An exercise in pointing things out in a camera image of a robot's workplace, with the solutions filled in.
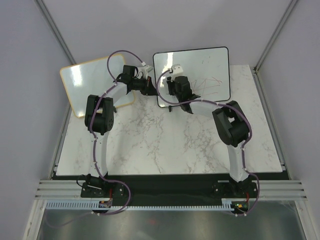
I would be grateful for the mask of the black framed whiteboard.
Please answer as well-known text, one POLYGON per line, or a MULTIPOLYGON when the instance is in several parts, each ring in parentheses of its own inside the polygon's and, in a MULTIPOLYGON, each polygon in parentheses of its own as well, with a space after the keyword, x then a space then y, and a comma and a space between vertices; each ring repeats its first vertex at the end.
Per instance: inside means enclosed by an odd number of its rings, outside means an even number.
POLYGON ((157 52, 153 55, 154 80, 180 65, 192 92, 204 100, 224 102, 231 98, 229 49, 226 46, 157 52))

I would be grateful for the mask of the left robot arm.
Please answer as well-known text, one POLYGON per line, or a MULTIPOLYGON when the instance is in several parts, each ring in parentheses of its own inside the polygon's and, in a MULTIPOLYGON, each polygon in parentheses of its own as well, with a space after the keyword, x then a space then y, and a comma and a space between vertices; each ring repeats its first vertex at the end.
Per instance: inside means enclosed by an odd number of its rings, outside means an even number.
POLYGON ((152 66, 143 64, 141 68, 124 65, 112 86, 102 94, 87 97, 84 124, 93 135, 93 166, 97 176, 87 174, 81 187, 82 198, 112 197, 112 189, 121 186, 115 180, 107 180, 107 141, 114 125, 114 103, 131 91, 139 91, 145 96, 156 96, 149 72, 152 66))

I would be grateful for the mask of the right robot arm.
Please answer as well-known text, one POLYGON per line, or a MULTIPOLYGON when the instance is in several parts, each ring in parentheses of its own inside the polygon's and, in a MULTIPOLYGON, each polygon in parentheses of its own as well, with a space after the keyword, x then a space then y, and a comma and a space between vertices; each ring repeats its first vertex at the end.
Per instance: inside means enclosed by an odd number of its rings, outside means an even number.
POLYGON ((231 198, 257 197, 260 183, 256 174, 246 167, 245 146, 252 138, 252 127, 237 101, 217 103, 200 99, 192 92, 190 82, 184 75, 167 77, 168 92, 175 96, 181 109, 189 114, 213 118, 220 140, 226 145, 229 158, 228 182, 215 183, 219 196, 231 198))

